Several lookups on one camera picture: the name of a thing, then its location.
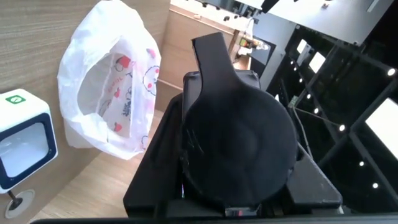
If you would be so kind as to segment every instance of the black metal frame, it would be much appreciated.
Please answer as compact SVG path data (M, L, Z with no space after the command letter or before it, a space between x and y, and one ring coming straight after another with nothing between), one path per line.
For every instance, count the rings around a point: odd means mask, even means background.
M314 74L314 76L308 81L305 79L305 76L303 75L300 66L297 64L296 59L294 59L293 55L291 52L293 52L292 49L295 49L297 47L297 40L302 39L303 36L303 31L302 30L296 30L295 33L293 34L291 40L289 41L289 44L286 48L286 56L284 61L282 61L281 67L279 67L277 71L277 75L274 77L274 80L272 81L270 88L268 89L271 93L273 91L279 92L279 94L283 95L283 98L287 103L289 104L289 98L287 96L287 90L285 89L285 83L283 78L281 78L281 75L283 75L283 63L287 63L286 60L289 60L293 62L293 66L297 69L296 73L302 78L303 84L305 85L304 90L299 94L298 100L295 104L295 106L299 105L300 102L305 98L305 95L307 93L311 94L312 100L314 105L322 112L324 112L319 100L317 99L317 96L314 94L313 91L313 86L314 83L317 82L318 78L320 77L320 74L322 74L322 70L325 69L328 65L328 58L332 58L336 52L337 49L343 49L348 51L351 54L351 59L352 60L357 60L361 59L367 63L372 64L375 67L381 68L383 70L388 70L391 68L391 66L388 66L378 60L375 60L367 55L363 54L364 49L366 48L365 45L360 46L360 47L355 47L355 46L350 46L344 44L342 41L335 40L331 37L327 37L324 35L317 34L318 38L322 38L323 40L327 40L331 43L333 43L333 47L329 51L329 53L326 56L326 61L324 65L321 67L321 69L318 71L318 73ZM348 69L350 66L344 66L342 70L339 71L339 73L346 73L348 72ZM280 90L277 90L275 85L279 85ZM357 120L350 126L346 127L346 130L344 131L343 134L339 134L337 129L329 122L325 121L328 120L328 116L325 113L321 113L321 117L325 120L323 120L328 132L330 133L330 136L332 140L335 142L333 147L318 161L318 166L321 168L324 168L325 165L334 157L336 154L343 148L343 146L348 142L351 141L353 143L353 146L357 149L359 154L368 161L369 165L373 168L375 171L378 179L380 180L381 184L385 187L387 193L393 198L394 202L396 205L398 205L398 194L392 187L392 185L389 183L387 180L386 176L382 173L374 159L372 158L372 155L368 152L366 149L366 146L361 142L360 138L357 135L358 128L365 123L365 120L381 105L381 103L394 91L396 90L398 86L398 78L397 77L392 77L391 82L388 84L388 86L385 87L385 89L377 96L377 98L368 106L367 109L365 109L362 114L357 118ZM292 116L291 109L287 108L288 111L290 112L291 117L294 119L294 116Z

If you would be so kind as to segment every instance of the white panel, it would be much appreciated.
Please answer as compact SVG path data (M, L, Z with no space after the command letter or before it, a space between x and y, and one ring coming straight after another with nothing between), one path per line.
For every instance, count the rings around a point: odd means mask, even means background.
M361 44L394 0L280 0L269 13L343 41Z
M307 46L306 41L305 40L301 40L300 43L298 44L297 51L300 54L303 53L303 50L304 50L305 46Z
M317 52L311 62L310 62L310 68L313 70L313 72L317 73L319 69L322 67L323 63L325 62L326 58L322 56L319 52Z
M398 159L398 105L390 98L386 99L366 124Z
M237 2L243 3L245 5L255 7L256 9L261 10L261 5L264 2L264 0L235 0Z

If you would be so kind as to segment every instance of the light bulb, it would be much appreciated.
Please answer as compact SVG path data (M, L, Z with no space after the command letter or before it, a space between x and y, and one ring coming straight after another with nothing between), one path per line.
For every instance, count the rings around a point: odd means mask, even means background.
M395 73L396 73L396 70L392 68L392 69L388 70L387 75L391 76L391 75L393 75Z
M340 131L344 131L345 129L346 129L346 126L345 125L340 125L340 127L338 128Z

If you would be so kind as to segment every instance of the led light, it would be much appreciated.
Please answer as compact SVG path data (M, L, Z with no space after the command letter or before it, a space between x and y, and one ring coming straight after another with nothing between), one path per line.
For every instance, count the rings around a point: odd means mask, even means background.
M325 62L326 58L322 56L319 52L317 52L311 62L310 62L310 68L313 70L313 72L317 73L319 69L322 67L323 63Z
M298 44L297 51L301 54L303 52L305 46L307 46L306 41L301 40L300 43Z
M392 68L392 69L388 70L387 75L391 76L391 75L393 75L395 73L396 73L396 70Z
M388 150L398 159L398 104L387 98L365 121Z

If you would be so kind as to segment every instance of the white plastic bag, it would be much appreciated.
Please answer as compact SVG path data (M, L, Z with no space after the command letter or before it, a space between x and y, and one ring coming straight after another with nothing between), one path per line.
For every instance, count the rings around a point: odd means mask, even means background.
M72 35L58 89L69 145L122 159L146 148L160 53L137 11L100 1Z

